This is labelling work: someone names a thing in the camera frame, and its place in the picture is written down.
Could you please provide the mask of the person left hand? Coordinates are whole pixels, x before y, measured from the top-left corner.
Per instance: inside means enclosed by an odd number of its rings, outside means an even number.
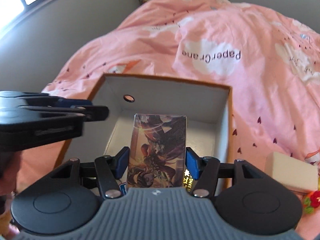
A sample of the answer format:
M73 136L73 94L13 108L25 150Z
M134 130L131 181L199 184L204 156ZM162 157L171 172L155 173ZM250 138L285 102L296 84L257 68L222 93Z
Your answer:
M12 192L16 190L17 173L20 170L22 152L15 152L6 165L1 176L1 239L6 239L12 233L10 229L10 204Z

